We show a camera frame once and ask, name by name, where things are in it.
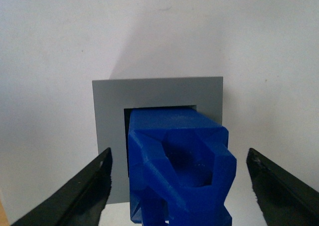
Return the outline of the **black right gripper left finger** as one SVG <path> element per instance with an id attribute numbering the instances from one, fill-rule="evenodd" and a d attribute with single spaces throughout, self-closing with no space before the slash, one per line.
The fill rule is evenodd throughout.
<path id="1" fill-rule="evenodd" d="M 14 226 L 97 226 L 111 191 L 112 153 L 107 148 Z"/>

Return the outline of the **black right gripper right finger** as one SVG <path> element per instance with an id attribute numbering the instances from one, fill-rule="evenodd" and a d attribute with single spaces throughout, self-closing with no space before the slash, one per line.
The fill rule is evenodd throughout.
<path id="1" fill-rule="evenodd" d="M 246 164 L 257 203 L 269 226 L 317 226 L 319 193 L 255 150 Z"/>

